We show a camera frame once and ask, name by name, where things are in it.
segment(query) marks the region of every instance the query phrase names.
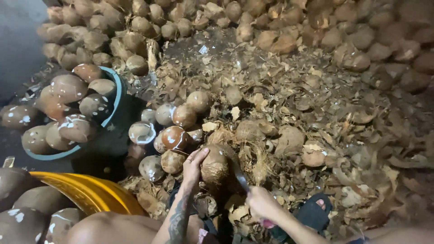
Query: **teal bucket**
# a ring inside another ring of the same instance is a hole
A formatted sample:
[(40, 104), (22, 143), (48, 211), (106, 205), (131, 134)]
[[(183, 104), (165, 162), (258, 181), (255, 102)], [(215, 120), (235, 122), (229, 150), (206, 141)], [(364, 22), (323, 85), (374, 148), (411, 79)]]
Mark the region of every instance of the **teal bucket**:
[(75, 173), (107, 178), (107, 170), (117, 169), (122, 157), (128, 151), (128, 130), (137, 121), (137, 112), (132, 106), (132, 96), (119, 75), (112, 69), (100, 66), (108, 79), (116, 83), (116, 98), (112, 114), (102, 122), (98, 135), (87, 143), (53, 155), (37, 155), (24, 150), (30, 157), (41, 161), (71, 161)]

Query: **forearm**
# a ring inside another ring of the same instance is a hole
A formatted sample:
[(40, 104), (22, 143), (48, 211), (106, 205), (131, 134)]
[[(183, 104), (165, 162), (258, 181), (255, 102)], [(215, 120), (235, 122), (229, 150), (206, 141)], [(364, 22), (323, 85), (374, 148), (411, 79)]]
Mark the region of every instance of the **forearm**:
[(282, 228), (297, 244), (331, 244), (314, 230), (303, 225), (291, 213), (282, 209), (275, 223)]
[(183, 182), (160, 230), (151, 244), (182, 244), (193, 201), (192, 182)]

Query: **knife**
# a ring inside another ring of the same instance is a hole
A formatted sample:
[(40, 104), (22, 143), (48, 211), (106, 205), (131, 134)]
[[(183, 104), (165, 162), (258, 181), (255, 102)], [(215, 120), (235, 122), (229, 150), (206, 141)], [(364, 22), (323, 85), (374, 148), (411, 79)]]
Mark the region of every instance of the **knife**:
[[(239, 162), (232, 161), (232, 169), (241, 187), (243, 187), (246, 193), (249, 193), (250, 192), (249, 184), (247, 183), (246, 177), (244, 177), (244, 174), (241, 171)], [(260, 219), (260, 223), (262, 226), (268, 229), (271, 236), (274, 239), (276, 239), (279, 243), (283, 244), (288, 241), (289, 235), (272, 221), (268, 219)]]

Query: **yellow plastic tub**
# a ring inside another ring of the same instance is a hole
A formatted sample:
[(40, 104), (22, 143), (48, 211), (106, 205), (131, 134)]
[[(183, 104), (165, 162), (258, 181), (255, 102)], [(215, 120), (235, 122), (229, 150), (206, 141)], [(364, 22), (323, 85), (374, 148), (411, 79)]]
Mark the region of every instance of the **yellow plastic tub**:
[(148, 215), (133, 195), (114, 182), (90, 175), (36, 171), (30, 174), (62, 192), (87, 215), (102, 211)]

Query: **gray wall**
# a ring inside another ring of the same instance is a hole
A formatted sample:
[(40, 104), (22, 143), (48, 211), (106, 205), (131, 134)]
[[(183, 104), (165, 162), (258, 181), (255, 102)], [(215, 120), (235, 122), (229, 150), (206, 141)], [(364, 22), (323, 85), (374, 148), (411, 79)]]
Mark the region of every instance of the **gray wall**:
[(0, 0), (0, 99), (30, 81), (45, 62), (36, 28), (46, 9), (42, 0)]

